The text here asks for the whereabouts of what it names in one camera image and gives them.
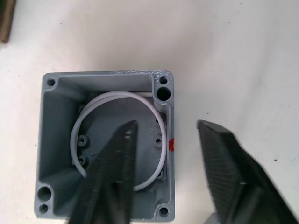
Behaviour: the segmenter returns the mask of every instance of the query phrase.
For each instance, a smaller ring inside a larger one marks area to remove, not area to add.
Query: white surface
[[[0,223],[64,223],[33,213],[41,80],[93,70],[174,74],[174,223],[213,211],[197,119],[235,132],[299,216],[298,11],[296,0],[19,0],[0,46]]]

